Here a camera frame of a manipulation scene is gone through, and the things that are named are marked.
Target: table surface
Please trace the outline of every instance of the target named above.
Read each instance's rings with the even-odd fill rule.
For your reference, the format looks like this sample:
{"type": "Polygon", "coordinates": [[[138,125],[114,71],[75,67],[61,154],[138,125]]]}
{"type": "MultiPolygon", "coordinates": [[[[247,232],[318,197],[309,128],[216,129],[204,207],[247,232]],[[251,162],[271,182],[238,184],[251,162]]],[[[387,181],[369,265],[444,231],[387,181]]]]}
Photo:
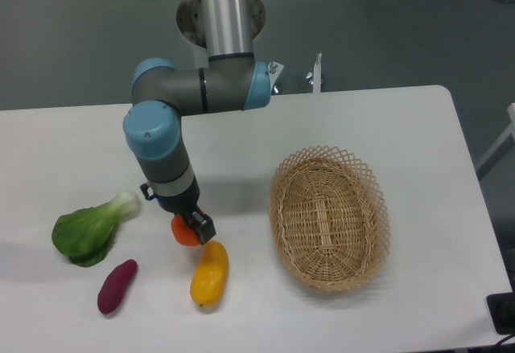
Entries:
{"type": "Polygon", "coordinates": [[[156,202],[124,223],[98,265],[53,247],[57,217],[145,179],[122,132],[129,105],[0,113],[0,344],[3,351],[401,352],[492,344],[486,296],[510,291],[449,92],[439,86],[276,96],[261,110],[183,119],[231,270],[210,313],[189,297],[200,248],[178,245],[156,202]],[[390,255],[361,289],[326,296],[290,276],[267,215],[279,163],[308,146],[367,162],[384,192],[390,255]],[[134,258],[117,313],[97,293],[134,258]]]}

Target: orange fruit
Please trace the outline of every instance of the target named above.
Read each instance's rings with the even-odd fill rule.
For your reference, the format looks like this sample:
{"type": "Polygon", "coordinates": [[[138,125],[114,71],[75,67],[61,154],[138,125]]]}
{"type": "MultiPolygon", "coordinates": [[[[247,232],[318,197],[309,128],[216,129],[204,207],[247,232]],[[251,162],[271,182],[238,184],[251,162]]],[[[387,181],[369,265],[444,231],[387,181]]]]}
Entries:
{"type": "Polygon", "coordinates": [[[200,244],[195,232],[187,226],[183,217],[179,214],[171,220],[171,231],[182,246],[198,246],[200,244]]]}

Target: wicker basket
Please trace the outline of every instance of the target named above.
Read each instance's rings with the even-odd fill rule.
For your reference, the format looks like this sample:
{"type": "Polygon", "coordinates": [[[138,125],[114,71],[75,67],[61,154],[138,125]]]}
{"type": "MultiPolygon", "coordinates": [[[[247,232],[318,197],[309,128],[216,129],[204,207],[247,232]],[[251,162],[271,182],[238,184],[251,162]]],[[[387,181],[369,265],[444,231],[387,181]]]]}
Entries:
{"type": "Polygon", "coordinates": [[[389,250],[386,206],[372,171],[346,150],[316,147],[277,169],[270,223],[287,268],[326,292],[372,279],[389,250]]]}

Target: gray floor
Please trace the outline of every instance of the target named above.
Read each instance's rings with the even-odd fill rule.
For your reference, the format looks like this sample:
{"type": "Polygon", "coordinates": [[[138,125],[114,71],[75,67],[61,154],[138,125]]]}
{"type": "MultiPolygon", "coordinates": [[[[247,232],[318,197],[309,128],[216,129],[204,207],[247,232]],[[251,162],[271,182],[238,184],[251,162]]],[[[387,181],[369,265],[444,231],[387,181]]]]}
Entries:
{"type": "MultiPolygon", "coordinates": [[[[145,58],[193,67],[175,24],[180,1],[0,0],[0,109],[126,103],[145,58]]],[[[515,4],[262,1],[267,21],[256,56],[286,65],[283,92],[307,91],[303,77],[321,51],[327,91],[447,87],[473,161],[509,123],[515,4]]],[[[515,150],[481,186],[503,250],[515,248],[515,150]]]]}

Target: bok choy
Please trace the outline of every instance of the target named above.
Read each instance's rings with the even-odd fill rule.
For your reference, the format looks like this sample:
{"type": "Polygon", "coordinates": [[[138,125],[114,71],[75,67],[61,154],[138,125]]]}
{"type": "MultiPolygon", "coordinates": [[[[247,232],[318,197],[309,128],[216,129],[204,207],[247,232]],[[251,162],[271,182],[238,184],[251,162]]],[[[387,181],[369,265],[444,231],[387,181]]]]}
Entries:
{"type": "Polygon", "coordinates": [[[120,223],[139,213],[138,195],[119,192],[110,202],[62,215],[51,233],[55,247],[75,265],[90,267],[113,247],[120,223]]]}

